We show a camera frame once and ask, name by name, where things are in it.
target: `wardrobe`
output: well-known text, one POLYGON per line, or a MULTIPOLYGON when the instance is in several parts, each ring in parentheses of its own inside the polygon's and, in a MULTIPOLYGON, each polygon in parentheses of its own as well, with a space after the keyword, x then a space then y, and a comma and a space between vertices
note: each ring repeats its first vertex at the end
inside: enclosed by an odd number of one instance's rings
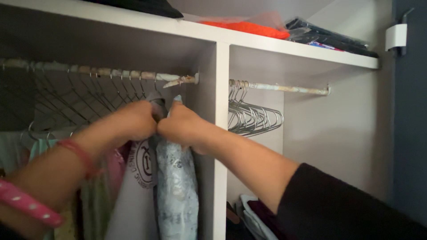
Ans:
MULTIPOLYGON (((281 128, 251 139, 390 202, 393 58, 384 51, 384 42, 385 30, 393 23, 392 3, 337 0, 308 21, 368 41, 380 58, 79 0, 0 0, 0 59, 198 76, 198 84, 164 89, 162 81, 142 83, 145 92, 160 89, 167 107, 181 94, 187 107, 224 129, 228 127, 229 79, 318 89, 329 86, 328 96, 249 89, 247 102, 284 115, 281 128)), ((63 74, 49 77, 57 88, 69 85, 65 73, 54 74, 63 74)), ((19 84, 34 88, 25 80, 19 84)), ((41 114, 28 105, 0 108, 0 113, 1 131, 22 130, 41 114)), ((198 155, 195 164, 199 239, 224 240, 226 202, 252 193, 218 160, 198 155)))

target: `white shelf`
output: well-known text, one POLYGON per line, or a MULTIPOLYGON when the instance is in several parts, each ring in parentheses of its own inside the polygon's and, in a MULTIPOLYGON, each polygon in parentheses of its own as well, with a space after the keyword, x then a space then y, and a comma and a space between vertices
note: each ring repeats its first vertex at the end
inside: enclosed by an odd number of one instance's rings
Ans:
POLYGON ((0 0, 0 3, 199 40, 224 42, 230 45, 292 56, 318 59, 371 69, 379 68, 378 59, 372 57, 332 51, 320 47, 313 47, 80 0, 0 0))

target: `printed graphic on t-shirt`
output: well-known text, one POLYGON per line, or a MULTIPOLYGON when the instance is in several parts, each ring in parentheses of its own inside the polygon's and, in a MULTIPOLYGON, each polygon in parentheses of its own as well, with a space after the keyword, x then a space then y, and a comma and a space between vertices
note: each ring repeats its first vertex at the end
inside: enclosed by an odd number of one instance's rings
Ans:
POLYGON ((148 152, 148 140, 135 141, 129 152, 128 169, 142 188, 153 187, 151 159, 148 152))

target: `black sleeve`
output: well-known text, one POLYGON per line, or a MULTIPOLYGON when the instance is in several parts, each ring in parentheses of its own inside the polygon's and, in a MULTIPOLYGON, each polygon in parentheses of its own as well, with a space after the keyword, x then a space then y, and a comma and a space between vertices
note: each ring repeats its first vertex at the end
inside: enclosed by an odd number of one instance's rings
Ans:
POLYGON ((1 240, 25 240, 25 238, 21 237, 17 232, 8 228, 4 224, 0 222, 0 239, 1 240))
POLYGON ((421 224, 308 164, 291 178, 277 217, 298 240, 427 239, 421 224))

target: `orange fabric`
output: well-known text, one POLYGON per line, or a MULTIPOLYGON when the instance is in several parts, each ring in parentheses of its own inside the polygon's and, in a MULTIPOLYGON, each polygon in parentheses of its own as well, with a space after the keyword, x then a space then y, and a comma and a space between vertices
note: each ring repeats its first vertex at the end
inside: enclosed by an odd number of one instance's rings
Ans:
POLYGON ((261 26, 254 23, 239 22, 239 23, 218 23, 218 22, 201 22, 202 24, 227 28, 240 32, 247 32, 256 35, 266 36, 270 38, 286 39, 290 36, 287 32, 281 32, 271 27, 261 26))

